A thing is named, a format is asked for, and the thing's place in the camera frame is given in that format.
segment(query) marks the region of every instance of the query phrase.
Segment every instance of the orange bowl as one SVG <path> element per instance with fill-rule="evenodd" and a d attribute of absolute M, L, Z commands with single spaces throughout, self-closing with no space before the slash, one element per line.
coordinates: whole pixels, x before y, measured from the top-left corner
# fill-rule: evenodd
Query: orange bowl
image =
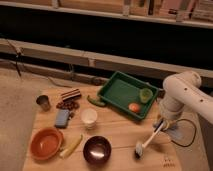
<path fill-rule="evenodd" d="M 47 160 L 54 156 L 63 142 L 63 134 L 56 128 L 44 128 L 38 131 L 30 145 L 32 157 Z"/>

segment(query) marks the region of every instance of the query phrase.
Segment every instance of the yellow banana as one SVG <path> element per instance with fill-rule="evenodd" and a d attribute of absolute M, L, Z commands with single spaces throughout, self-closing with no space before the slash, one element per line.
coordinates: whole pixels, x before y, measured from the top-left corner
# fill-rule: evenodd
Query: yellow banana
<path fill-rule="evenodd" d="M 77 148 L 77 146 L 81 143 L 81 140 L 83 139 L 83 135 L 79 136 L 78 138 L 74 139 L 71 144 L 65 148 L 60 154 L 59 156 L 61 158 L 66 158 L 69 155 L 72 154 L 72 152 Z"/>

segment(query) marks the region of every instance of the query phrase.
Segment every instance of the metal cup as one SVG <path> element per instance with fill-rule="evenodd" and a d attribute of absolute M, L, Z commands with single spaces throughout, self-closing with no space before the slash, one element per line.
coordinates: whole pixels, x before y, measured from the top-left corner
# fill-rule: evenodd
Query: metal cup
<path fill-rule="evenodd" d="M 47 95 L 41 95 L 36 99 L 36 103 L 41 107 L 43 111 L 50 110 L 50 102 Z"/>

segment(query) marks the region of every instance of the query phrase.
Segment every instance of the orange ball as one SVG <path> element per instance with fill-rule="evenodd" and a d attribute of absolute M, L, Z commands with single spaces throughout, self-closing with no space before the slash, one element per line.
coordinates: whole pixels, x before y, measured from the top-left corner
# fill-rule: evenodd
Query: orange ball
<path fill-rule="evenodd" d="M 131 110 L 134 113 L 139 113 L 141 110 L 141 107 L 138 103 L 130 103 L 128 106 L 129 110 Z"/>

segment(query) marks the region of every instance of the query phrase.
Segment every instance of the green tray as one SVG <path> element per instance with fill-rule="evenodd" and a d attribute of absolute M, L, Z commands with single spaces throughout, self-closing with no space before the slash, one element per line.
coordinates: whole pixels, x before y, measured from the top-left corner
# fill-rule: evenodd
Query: green tray
<path fill-rule="evenodd" d="M 152 90 L 153 97 L 148 103 L 142 104 L 139 98 L 139 91 L 145 87 Z M 109 81 L 98 92 L 101 100 L 117 107 L 137 121 L 146 117 L 157 94 L 157 87 L 118 71 L 112 75 Z M 131 102 L 141 105 L 141 110 L 138 114 L 128 109 L 128 105 Z"/>

